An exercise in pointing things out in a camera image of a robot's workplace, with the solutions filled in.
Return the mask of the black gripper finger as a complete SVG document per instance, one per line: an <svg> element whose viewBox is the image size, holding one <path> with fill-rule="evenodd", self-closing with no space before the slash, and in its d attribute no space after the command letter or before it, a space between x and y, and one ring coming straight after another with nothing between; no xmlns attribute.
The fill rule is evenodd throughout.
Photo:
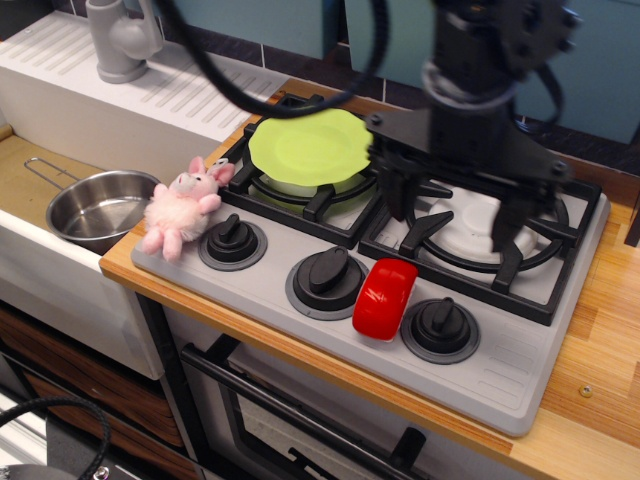
<svg viewBox="0 0 640 480"><path fill-rule="evenodd" d="M529 196L511 193L500 201L491 230L492 251L502 253L531 220L555 212L557 195Z"/></svg>
<svg viewBox="0 0 640 480"><path fill-rule="evenodd" d="M424 173L424 168L413 161L381 159L378 161L378 189L391 216L405 219L405 204L409 183Z"/></svg>

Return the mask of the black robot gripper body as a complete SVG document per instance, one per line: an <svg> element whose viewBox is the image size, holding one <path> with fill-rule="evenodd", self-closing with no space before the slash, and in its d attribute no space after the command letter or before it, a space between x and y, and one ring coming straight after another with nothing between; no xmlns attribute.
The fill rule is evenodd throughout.
<svg viewBox="0 0 640 480"><path fill-rule="evenodd" d="M373 135L370 153L377 172L381 159L413 161L424 168L410 183L439 180L502 200L516 192L555 194L574 177L572 167L503 114L382 111L369 115L366 127Z"/></svg>

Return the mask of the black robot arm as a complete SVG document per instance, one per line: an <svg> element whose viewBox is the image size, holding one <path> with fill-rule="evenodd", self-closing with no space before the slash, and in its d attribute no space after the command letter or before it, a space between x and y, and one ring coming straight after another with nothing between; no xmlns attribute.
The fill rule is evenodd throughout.
<svg viewBox="0 0 640 480"><path fill-rule="evenodd" d="M571 168L514 118L518 82L536 72L558 109L563 95L548 59L578 25L563 1L438 1L433 57L422 78L429 106L369 116L369 156L391 215L406 216L424 177L499 199L492 249L504 251L525 222L550 211Z"/></svg>

